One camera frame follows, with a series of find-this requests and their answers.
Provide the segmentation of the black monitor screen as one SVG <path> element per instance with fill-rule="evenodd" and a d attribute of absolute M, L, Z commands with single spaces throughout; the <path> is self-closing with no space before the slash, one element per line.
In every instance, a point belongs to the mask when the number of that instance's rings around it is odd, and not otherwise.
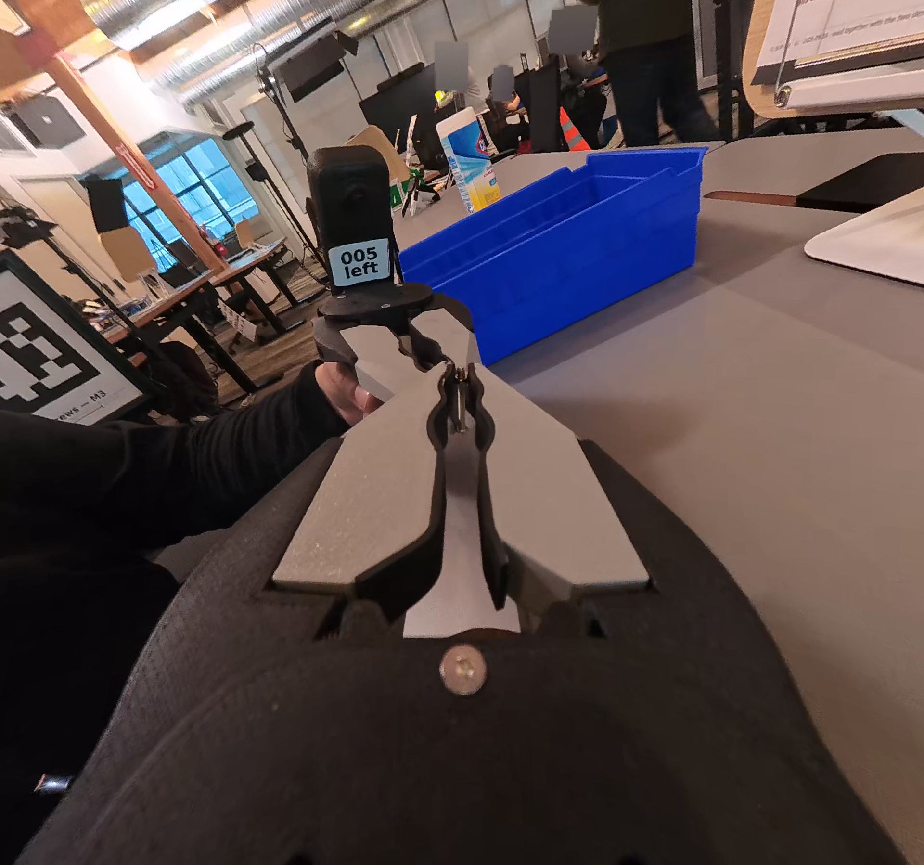
<path fill-rule="evenodd" d="M 418 63 L 387 79 L 359 108 L 368 125 L 385 133 L 399 153 L 407 149 L 410 119 L 431 116 L 437 108 L 435 64 Z"/>

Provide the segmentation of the orange traffic cone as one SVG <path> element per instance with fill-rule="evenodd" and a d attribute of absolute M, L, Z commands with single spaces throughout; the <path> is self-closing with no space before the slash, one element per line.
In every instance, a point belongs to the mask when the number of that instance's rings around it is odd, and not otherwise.
<path fill-rule="evenodd" d="M 576 113 L 565 107 L 559 110 L 561 131 L 567 149 L 574 152 L 590 152 L 600 148 L 599 132 L 603 114 L 595 108 L 581 108 Z"/>

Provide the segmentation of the framed black white marker sign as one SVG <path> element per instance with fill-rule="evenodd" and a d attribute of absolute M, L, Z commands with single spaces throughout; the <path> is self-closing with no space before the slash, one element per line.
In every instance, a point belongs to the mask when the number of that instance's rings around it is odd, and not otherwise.
<path fill-rule="evenodd" d="M 1 253 L 1 409 L 95 425 L 149 409 L 154 385 L 11 249 Z"/>

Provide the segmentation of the black square panel light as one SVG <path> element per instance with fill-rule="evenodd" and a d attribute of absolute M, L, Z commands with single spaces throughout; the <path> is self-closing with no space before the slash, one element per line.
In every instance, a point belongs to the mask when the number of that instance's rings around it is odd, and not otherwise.
<path fill-rule="evenodd" d="M 120 180 L 86 177 L 82 180 L 82 185 L 88 195 L 90 213 L 98 235 L 129 227 Z"/>

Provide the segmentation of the silver ventilation duct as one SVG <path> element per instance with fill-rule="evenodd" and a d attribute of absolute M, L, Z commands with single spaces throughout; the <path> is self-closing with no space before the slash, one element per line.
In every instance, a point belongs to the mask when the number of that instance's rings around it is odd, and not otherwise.
<path fill-rule="evenodd" d="M 381 33 L 389 68 L 408 65 L 411 52 L 425 61 L 449 39 L 469 46 L 473 72 L 485 77 L 496 63 L 519 63 L 538 53 L 563 0 L 250 0 L 157 54 L 140 67 L 158 94 L 182 105 L 202 103 L 252 82 L 257 62 L 282 59 L 304 36 L 333 28 L 355 39 Z"/>

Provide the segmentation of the black floor lamp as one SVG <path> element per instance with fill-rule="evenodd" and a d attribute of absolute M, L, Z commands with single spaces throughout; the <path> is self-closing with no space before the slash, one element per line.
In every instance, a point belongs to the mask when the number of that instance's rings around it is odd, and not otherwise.
<path fill-rule="evenodd" d="M 253 131 L 253 128 L 254 124 L 247 121 L 225 132 L 222 135 L 222 139 L 227 143 L 237 143 L 244 149 L 246 155 L 248 155 L 248 160 L 245 162 L 245 171 L 254 182 L 269 189 L 269 193 L 282 211 L 283 217 L 295 231 L 304 252 L 311 258 L 314 265 L 314 268 L 311 269 L 312 275 L 319 275 L 320 278 L 316 280 L 323 288 L 327 289 L 331 285 L 330 276 L 327 268 L 321 261 L 321 256 L 312 237 L 309 236 L 307 230 L 299 221 L 295 211 L 286 201 L 282 190 L 272 178 L 267 166 L 262 163 L 254 147 L 248 140 L 248 135 Z"/>

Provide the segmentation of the large paned window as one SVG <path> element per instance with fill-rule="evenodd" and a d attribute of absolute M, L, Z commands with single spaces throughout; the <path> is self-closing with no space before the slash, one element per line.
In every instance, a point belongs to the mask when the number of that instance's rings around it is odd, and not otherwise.
<path fill-rule="evenodd" d="M 218 244 L 219 255 L 240 252 L 236 225 L 252 219 L 259 207 L 223 149 L 211 137 L 164 132 L 142 144 L 158 176 L 205 235 Z M 127 166 L 111 178 L 123 187 L 128 222 L 155 258 L 159 270 L 174 263 L 169 247 L 181 234 Z"/>

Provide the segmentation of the person's left forearm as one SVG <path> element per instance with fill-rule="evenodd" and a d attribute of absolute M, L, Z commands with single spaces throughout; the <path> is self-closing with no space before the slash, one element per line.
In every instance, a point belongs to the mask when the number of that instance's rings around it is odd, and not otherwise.
<path fill-rule="evenodd" d="M 318 365 L 200 424 L 2 413 L 1 554 L 158 548 L 233 525 L 349 428 L 316 383 Z"/>

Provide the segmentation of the black flat pad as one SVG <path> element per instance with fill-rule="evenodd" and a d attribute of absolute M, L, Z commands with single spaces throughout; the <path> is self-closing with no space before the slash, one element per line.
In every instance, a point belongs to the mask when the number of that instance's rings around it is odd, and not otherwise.
<path fill-rule="evenodd" d="M 796 196 L 797 208 L 862 214 L 923 188 L 923 153 L 875 157 Z"/>

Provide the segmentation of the blue plastic bin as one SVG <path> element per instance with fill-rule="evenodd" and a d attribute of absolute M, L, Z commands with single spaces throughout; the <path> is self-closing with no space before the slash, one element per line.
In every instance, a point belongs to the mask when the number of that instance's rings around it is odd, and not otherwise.
<path fill-rule="evenodd" d="M 690 268 L 705 145 L 591 153 L 401 251 L 492 364 Z"/>

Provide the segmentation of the black ceiling box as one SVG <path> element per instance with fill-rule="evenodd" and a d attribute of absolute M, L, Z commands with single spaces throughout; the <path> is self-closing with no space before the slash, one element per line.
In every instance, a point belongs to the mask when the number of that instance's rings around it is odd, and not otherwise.
<path fill-rule="evenodd" d="M 34 148 L 61 150 L 86 136 L 63 104 L 50 95 L 4 103 L 2 113 Z"/>

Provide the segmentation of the white document stand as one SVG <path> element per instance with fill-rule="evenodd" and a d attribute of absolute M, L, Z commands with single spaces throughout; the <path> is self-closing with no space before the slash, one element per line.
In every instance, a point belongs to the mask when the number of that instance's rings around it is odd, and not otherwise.
<path fill-rule="evenodd" d="M 816 109 L 835 115 L 849 109 L 873 109 L 922 136 L 922 58 L 783 81 L 791 86 L 787 107 L 774 106 L 773 91 L 771 103 L 755 106 L 758 114 L 802 117 Z M 922 286 L 923 190 L 816 235 L 806 243 L 805 254 L 831 265 Z"/>

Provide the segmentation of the disinfecting wipes canister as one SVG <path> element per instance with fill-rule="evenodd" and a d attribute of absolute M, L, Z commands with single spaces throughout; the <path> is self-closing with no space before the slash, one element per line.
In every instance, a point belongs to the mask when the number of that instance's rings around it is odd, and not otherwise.
<path fill-rule="evenodd" d="M 466 107 L 439 121 L 436 132 L 468 214 L 500 201 L 488 142 L 473 108 Z"/>

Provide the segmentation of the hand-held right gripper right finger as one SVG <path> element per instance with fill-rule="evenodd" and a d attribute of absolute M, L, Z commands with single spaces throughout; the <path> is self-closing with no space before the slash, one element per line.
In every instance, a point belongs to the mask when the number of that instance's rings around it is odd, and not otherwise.
<path fill-rule="evenodd" d="M 573 432 L 480 364 L 466 373 L 466 628 L 651 580 Z"/>

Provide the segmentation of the person's left hand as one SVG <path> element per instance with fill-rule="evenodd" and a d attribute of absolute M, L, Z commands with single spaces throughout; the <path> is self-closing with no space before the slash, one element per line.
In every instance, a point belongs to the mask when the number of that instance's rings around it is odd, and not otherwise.
<path fill-rule="evenodd" d="M 354 368 L 346 363 L 320 363 L 315 379 L 329 405 L 349 427 L 359 424 L 384 404 L 360 386 Z"/>

